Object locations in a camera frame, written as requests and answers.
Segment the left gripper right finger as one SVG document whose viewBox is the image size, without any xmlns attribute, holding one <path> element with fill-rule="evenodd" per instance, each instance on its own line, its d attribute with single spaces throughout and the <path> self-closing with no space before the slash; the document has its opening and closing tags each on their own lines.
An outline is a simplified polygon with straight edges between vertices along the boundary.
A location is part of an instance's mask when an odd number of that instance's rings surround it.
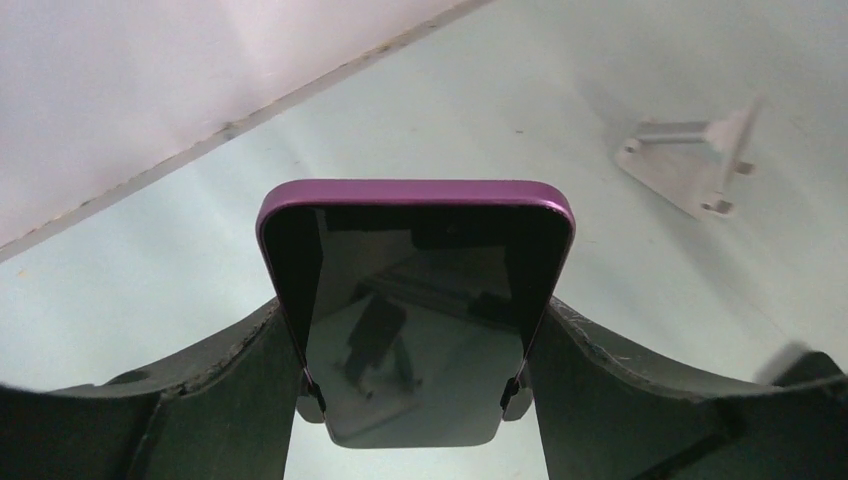
<svg viewBox="0 0 848 480">
<path fill-rule="evenodd" d="M 847 375 L 790 387 L 660 355 L 552 300 L 529 359 L 552 479 L 843 479 Z"/>
</svg>

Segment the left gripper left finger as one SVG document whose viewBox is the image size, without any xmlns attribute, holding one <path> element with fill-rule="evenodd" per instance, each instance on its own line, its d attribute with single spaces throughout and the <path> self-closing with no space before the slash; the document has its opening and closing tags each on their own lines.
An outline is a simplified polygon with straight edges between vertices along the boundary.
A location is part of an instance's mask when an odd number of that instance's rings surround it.
<svg viewBox="0 0 848 480">
<path fill-rule="evenodd" d="M 280 479 L 302 370 L 280 305 L 102 385 L 1 390 L 5 479 Z"/>
</svg>

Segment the phone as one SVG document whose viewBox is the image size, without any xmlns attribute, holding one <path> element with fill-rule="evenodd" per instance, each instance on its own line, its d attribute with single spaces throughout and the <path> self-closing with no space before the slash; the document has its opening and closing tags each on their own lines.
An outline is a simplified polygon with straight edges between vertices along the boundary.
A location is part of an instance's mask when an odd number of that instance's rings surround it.
<svg viewBox="0 0 848 480">
<path fill-rule="evenodd" d="M 331 440 L 351 449 L 491 441 L 575 237 L 532 180 L 301 179 L 256 239 Z"/>
</svg>

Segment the black round-base phone stand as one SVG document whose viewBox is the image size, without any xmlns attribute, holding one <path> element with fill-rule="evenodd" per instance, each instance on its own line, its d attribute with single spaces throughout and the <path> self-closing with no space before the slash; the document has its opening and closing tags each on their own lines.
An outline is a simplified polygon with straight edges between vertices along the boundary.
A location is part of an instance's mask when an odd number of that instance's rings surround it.
<svg viewBox="0 0 848 480">
<path fill-rule="evenodd" d="M 507 391 L 502 396 L 502 420 L 506 422 L 520 420 L 529 410 L 532 402 L 533 391 L 529 377 L 522 373 L 516 379 L 510 379 L 507 382 Z M 320 408 L 319 401 L 314 397 L 314 388 L 310 385 L 306 374 L 301 377 L 296 411 L 308 423 L 321 424 L 324 422 L 324 413 Z"/>
</svg>

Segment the black wedge phone stand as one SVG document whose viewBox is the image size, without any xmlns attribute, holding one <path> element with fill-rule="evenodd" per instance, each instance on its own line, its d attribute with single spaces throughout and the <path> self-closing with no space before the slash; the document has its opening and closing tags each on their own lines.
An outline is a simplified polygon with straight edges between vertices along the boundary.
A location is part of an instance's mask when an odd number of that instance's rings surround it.
<svg viewBox="0 0 848 480">
<path fill-rule="evenodd" d="M 755 374 L 758 384 L 790 387 L 823 380 L 844 371 L 825 352 L 803 342 L 791 342 L 778 350 Z"/>
</svg>

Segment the white folding phone stand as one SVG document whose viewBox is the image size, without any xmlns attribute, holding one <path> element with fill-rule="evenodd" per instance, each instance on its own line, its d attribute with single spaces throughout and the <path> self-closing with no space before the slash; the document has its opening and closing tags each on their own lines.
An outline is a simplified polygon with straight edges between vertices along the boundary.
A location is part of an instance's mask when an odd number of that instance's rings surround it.
<svg viewBox="0 0 848 480">
<path fill-rule="evenodd" d="M 743 159 L 764 99 L 717 120 L 640 121 L 617 150 L 616 164 L 628 175 L 695 219 L 728 217 L 725 198 L 737 176 L 756 166 Z"/>
</svg>

